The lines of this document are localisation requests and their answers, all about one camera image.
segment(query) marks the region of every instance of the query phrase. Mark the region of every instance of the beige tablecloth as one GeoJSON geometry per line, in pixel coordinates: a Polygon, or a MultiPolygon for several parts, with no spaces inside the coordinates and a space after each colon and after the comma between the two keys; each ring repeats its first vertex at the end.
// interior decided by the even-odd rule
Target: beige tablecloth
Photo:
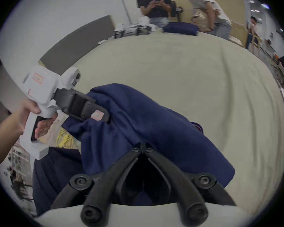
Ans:
{"type": "Polygon", "coordinates": [[[129,36],[106,41],[74,64],[76,89],[131,86],[200,123],[234,166],[226,190],[255,214],[284,170],[284,104],[269,69],[246,49],[199,33],[129,36]]]}

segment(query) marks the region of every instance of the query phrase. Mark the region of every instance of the ceiling light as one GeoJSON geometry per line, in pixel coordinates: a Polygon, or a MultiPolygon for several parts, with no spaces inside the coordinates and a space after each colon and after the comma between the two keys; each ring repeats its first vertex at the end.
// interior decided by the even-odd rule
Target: ceiling light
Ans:
{"type": "Polygon", "coordinates": [[[262,3],[261,4],[263,7],[265,7],[266,9],[269,9],[269,6],[267,4],[262,3]]]}

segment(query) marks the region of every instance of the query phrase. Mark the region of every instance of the folded blue cloth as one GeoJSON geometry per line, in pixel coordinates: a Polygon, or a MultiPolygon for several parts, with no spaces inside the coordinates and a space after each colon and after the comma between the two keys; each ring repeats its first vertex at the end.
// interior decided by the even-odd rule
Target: folded blue cloth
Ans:
{"type": "Polygon", "coordinates": [[[190,23],[184,22],[170,22],[163,27],[163,31],[167,33],[177,33],[185,35],[197,35],[199,27],[190,23]]]}
{"type": "Polygon", "coordinates": [[[96,87],[87,95],[110,112],[110,122],[79,122],[69,117],[62,125],[82,142],[82,164],[87,174],[106,171],[143,141],[184,172],[211,173],[223,187],[233,178],[232,165],[184,116],[121,84],[96,87]]]}

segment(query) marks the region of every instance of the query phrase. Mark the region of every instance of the blue garment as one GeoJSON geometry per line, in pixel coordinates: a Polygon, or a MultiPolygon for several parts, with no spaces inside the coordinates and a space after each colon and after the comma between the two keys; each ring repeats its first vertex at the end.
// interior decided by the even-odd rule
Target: blue garment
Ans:
{"type": "Polygon", "coordinates": [[[33,199],[37,216],[50,210],[53,201],[71,177],[80,173],[85,172],[80,152],[75,149],[49,147],[45,157],[35,160],[33,199]]]}
{"type": "Polygon", "coordinates": [[[221,37],[225,40],[228,40],[229,35],[231,34],[231,27],[232,26],[227,22],[215,23],[214,30],[211,32],[206,32],[206,33],[221,37]]]}
{"type": "Polygon", "coordinates": [[[170,20],[167,17],[151,17],[149,23],[163,28],[170,23],[170,20]]]}
{"type": "MultiPolygon", "coordinates": [[[[252,41],[253,41],[253,35],[252,35],[252,34],[248,34],[248,36],[247,36],[247,43],[246,43],[246,47],[245,47],[247,50],[248,50],[249,45],[250,45],[250,43],[251,43],[252,41]]],[[[257,38],[254,39],[254,42],[255,42],[256,44],[259,44],[257,38]]]]}
{"type": "Polygon", "coordinates": [[[163,27],[163,31],[167,33],[177,33],[185,35],[197,35],[199,27],[190,23],[184,22],[170,22],[163,27]]]}
{"type": "Polygon", "coordinates": [[[110,122],[79,122],[69,117],[62,125],[82,142],[82,164],[87,174],[106,171],[143,141],[184,172],[211,173],[223,187],[233,178],[232,165],[184,116],[121,84],[96,87],[87,95],[110,112],[110,122]]]}

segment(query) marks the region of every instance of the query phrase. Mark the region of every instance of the man in white t-shirt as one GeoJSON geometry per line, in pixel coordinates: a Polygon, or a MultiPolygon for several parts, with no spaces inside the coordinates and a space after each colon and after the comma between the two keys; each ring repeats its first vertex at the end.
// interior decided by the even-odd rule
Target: man in white t-shirt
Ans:
{"type": "MultiPolygon", "coordinates": [[[[261,37],[261,28],[258,26],[258,21],[254,16],[250,17],[251,23],[248,26],[248,37],[247,37],[247,43],[246,43],[246,49],[248,50],[250,43],[253,40],[253,35],[261,37]]],[[[255,38],[254,42],[256,44],[259,44],[258,39],[255,38]]]]}
{"type": "Polygon", "coordinates": [[[189,1],[193,9],[200,9],[207,14],[209,28],[200,28],[200,31],[228,40],[232,24],[216,0],[189,1]]]}

